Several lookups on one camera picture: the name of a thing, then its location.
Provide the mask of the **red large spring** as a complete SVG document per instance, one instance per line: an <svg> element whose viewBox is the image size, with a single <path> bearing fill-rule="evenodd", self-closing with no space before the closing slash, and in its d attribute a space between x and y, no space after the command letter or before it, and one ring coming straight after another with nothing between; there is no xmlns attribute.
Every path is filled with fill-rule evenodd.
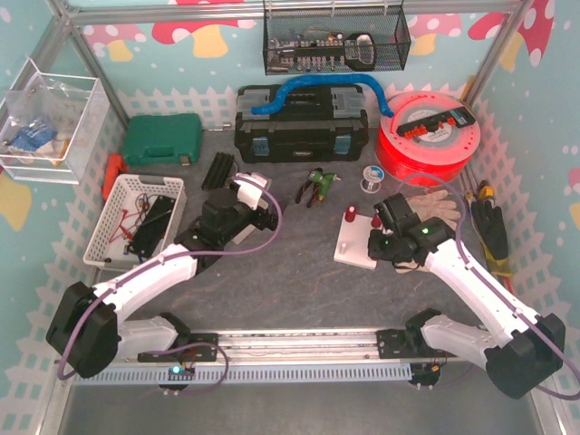
<svg viewBox="0 0 580 435"><path fill-rule="evenodd" d="M344 220L348 223L354 222L357 216L357 207L356 206L349 206L344 214Z"/></svg>

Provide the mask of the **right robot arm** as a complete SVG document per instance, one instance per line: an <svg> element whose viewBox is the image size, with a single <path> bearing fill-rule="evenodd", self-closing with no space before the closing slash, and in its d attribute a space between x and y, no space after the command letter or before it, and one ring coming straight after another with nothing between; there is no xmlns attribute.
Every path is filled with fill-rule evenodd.
<svg viewBox="0 0 580 435"><path fill-rule="evenodd" d="M393 266L415 262L425 267L483 323L481 328L468 326L426 309L385 340L387 352L458 356L483 369L511 399L522 398L562 368L563 322L515 298L473 257L456 230L439 217L420 220L401 193L374 209L382 228L369 235L369 257Z"/></svg>

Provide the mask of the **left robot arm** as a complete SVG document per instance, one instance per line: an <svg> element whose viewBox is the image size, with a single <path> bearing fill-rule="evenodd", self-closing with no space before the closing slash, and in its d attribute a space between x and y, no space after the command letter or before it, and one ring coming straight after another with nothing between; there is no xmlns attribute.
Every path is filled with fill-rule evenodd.
<svg viewBox="0 0 580 435"><path fill-rule="evenodd" d="M109 281L69 286L45 336L60 355L58 379L91 378L117 359L141 354L183 360L198 344L176 316L163 313L141 321L131 316L220 258L233 256L227 245L249 227L267 228L276 236L283 212L270 185L257 172L237 173L229 186L210 193L201 215L157 255Z"/></svg>

